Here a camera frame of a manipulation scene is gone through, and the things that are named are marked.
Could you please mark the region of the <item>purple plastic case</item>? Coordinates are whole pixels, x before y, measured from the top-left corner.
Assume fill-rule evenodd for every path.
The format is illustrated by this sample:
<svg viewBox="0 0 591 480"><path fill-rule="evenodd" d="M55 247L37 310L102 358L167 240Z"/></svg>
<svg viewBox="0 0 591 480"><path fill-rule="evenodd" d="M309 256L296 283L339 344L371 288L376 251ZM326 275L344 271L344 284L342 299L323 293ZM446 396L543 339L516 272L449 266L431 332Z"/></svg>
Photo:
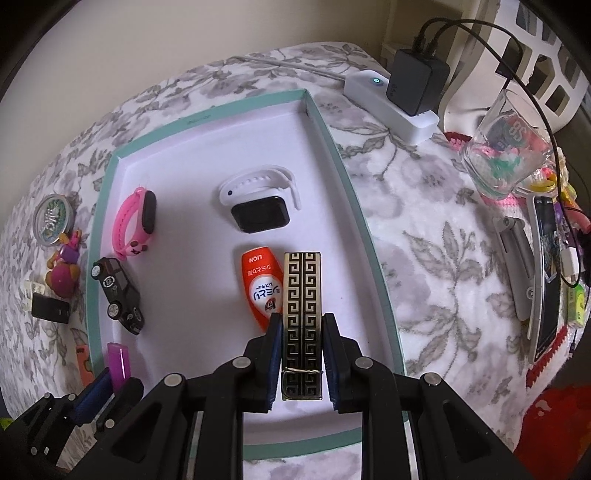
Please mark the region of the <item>purple plastic case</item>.
<svg viewBox="0 0 591 480"><path fill-rule="evenodd" d="M119 343L107 344L107 365L109 368L113 392L117 393L131 377L128 347Z"/></svg>

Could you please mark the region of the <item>red cloth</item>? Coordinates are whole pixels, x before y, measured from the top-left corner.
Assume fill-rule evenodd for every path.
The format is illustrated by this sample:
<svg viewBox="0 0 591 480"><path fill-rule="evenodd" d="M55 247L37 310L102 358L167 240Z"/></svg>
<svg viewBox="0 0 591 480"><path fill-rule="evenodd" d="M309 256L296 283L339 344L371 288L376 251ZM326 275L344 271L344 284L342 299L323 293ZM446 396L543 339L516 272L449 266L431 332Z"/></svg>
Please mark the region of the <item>red cloth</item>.
<svg viewBox="0 0 591 480"><path fill-rule="evenodd" d="M528 409L516 457L535 479L566 479L590 445L590 386L546 389Z"/></svg>

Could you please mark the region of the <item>white usb plug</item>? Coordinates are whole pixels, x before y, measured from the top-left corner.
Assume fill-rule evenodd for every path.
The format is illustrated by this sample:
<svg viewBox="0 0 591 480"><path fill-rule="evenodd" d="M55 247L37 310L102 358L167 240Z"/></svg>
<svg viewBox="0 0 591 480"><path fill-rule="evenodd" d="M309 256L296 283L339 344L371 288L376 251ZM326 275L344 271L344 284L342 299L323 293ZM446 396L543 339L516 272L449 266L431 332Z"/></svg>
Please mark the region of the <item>white usb plug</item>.
<svg viewBox="0 0 591 480"><path fill-rule="evenodd" d="M576 287L582 278L579 251L574 246L567 246L560 252L561 275L569 288Z"/></svg>

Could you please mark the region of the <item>white smartwatch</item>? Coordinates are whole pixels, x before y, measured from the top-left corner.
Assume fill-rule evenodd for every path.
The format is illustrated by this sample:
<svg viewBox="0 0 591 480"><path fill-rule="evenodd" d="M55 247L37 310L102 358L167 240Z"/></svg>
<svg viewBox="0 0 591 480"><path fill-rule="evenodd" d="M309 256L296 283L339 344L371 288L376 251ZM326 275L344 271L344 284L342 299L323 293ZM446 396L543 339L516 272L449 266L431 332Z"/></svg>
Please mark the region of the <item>white smartwatch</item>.
<svg viewBox="0 0 591 480"><path fill-rule="evenodd" d="M296 177L278 165L263 165L226 179L218 189L221 206L229 210L238 229L254 234L290 224L287 196L301 210Z"/></svg>

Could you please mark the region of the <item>pink watch band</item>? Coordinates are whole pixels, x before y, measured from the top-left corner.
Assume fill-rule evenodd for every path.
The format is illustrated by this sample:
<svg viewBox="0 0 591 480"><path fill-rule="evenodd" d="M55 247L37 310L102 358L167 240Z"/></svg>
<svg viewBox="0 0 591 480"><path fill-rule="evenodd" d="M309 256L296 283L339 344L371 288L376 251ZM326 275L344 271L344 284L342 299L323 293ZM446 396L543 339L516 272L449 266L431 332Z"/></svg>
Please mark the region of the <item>pink watch band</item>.
<svg viewBox="0 0 591 480"><path fill-rule="evenodd" d="M119 260L137 256L148 249L155 229L156 196L137 187L119 207L111 232L113 253Z"/></svg>

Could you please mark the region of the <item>floral grey white blanket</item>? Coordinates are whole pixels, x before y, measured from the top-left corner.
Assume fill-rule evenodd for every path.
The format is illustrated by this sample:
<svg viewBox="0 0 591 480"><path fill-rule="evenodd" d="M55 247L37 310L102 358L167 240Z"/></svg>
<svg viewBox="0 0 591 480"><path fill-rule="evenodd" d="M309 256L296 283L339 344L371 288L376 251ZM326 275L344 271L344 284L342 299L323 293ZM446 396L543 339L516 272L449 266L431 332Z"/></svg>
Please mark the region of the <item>floral grey white blanket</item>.
<svg viewBox="0 0 591 480"><path fill-rule="evenodd" d="M25 284L39 281L50 252L32 221L47 195L62 194L88 232L112 152L155 128L202 109L274 91L314 96L339 148L388 282L406 367L440 373L510 448L579 336L562 330L538 367L516 318L492 219L515 204L481 199L442 134L401 142L342 95L342 75L377 69L349 43L308 43L219 60L143 90L99 118L46 161L1 226L1 391L12 416L45 393L82 387L75 350L87 340L83 300L68 325L34 319Z"/></svg>

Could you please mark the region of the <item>black gold patterned box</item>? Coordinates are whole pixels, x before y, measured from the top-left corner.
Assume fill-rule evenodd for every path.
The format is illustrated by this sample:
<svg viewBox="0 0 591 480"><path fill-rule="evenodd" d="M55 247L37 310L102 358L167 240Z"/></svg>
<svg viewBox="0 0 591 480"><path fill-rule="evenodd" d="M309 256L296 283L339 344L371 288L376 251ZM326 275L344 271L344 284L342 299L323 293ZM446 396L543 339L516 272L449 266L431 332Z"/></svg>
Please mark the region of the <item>black gold patterned box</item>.
<svg viewBox="0 0 591 480"><path fill-rule="evenodd" d="M322 256L283 256L283 360L281 395L286 401L322 399Z"/></svg>

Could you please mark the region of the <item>pink brown dog toy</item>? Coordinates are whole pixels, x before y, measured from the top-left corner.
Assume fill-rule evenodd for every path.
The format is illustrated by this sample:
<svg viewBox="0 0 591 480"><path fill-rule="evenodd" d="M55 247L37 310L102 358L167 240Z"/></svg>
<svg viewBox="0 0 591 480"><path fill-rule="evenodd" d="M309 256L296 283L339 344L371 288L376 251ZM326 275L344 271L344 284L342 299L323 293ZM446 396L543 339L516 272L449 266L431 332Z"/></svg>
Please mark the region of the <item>pink brown dog toy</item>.
<svg viewBox="0 0 591 480"><path fill-rule="evenodd" d="M79 248L81 231L76 229L71 235L58 236L59 248L47 261L46 285L62 299L71 298L80 278Z"/></svg>

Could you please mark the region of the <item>orange Lion bottle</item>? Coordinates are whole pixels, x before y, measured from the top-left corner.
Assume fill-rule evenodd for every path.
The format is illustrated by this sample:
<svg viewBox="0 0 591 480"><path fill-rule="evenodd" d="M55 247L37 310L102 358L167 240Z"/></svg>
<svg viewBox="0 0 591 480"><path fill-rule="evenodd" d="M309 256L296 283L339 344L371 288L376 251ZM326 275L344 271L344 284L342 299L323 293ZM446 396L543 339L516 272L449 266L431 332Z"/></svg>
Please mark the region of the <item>orange Lion bottle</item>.
<svg viewBox="0 0 591 480"><path fill-rule="evenodd" d="M249 309L260 329L266 331L271 315L283 308L283 270L267 246L243 253L240 267Z"/></svg>

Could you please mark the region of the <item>cream hair claw clip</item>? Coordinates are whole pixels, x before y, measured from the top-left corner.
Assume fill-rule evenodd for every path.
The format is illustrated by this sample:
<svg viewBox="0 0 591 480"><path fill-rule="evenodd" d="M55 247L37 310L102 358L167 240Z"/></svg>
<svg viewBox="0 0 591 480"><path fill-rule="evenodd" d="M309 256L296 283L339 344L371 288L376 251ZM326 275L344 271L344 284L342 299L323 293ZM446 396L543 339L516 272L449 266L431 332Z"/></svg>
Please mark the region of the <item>cream hair claw clip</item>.
<svg viewBox="0 0 591 480"><path fill-rule="evenodd" d="M46 286L44 284L41 284L38 282L25 280L23 282L23 288L24 288L25 303L27 305L32 304L34 294L40 294L40 295L46 294Z"/></svg>

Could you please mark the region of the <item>salmon blue phone case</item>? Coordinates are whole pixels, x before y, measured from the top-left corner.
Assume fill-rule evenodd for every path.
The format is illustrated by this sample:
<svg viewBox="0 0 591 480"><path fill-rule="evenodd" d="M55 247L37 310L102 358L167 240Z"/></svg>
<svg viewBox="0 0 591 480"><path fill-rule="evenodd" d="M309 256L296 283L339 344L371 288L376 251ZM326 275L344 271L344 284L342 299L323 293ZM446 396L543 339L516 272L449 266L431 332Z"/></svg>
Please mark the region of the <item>salmon blue phone case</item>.
<svg viewBox="0 0 591 480"><path fill-rule="evenodd" d="M86 344L81 344L76 346L75 351L81 382L86 387L94 381L89 349Z"/></svg>

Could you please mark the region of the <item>round metal tin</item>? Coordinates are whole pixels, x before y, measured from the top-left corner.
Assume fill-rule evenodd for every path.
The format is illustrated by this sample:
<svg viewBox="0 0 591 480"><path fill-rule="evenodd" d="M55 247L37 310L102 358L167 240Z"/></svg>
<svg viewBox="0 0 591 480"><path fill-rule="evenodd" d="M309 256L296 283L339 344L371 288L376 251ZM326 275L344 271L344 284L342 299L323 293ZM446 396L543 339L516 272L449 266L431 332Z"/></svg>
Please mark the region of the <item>round metal tin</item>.
<svg viewBox="0 0 591 480"><path fill-rule="evenodd" d="M70 234L74 219L74 209L65 196L48 195L41 200L34 211L34 237L42 246L54 245L59 241L61 234Z"/></svg>

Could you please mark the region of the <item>black small box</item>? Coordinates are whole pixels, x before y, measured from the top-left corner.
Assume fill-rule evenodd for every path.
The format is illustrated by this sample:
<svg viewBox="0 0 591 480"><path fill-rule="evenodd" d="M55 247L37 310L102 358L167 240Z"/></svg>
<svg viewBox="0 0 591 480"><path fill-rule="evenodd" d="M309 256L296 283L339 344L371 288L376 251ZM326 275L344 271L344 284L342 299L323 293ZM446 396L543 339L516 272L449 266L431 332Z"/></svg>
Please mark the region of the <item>black small box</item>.
<svg viewBox="0 0 591 480"><path fill-rule="evenodd" d="M70 304L60 299L33 293L31 314L34 318L67 324L70 317Z"/></svg>

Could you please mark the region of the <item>black toy car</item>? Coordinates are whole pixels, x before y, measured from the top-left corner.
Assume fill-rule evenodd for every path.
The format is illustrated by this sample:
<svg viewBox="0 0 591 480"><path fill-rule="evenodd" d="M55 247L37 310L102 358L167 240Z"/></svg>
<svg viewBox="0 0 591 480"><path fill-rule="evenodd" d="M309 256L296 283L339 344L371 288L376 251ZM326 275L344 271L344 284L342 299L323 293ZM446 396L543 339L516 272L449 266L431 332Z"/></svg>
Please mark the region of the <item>black toy car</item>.
<svg viewBox="0 0 591 480"><path fill-rule="evenodd" d="M131 333L138 335L145 320L140 310L140 294L114 257L102 257L92 264L90 276L97 281L107 300L106 314Z"/></svg>

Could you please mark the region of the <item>white power strip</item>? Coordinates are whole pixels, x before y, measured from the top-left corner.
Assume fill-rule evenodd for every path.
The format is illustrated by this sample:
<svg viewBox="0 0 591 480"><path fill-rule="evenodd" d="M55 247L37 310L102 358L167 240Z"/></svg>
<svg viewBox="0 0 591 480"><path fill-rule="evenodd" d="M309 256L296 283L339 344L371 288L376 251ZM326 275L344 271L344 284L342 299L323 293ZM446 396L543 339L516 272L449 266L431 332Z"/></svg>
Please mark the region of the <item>white power strip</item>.
<svg viewBox="0 0 591 480"><path fill-rule="evenodd" d="M394 136L409 145L419 145L438 130L439 117L433 111L411 116L387 97L389 80L373 70L363 70L345 77L344 95L367 110L388 127Z"/></svg>

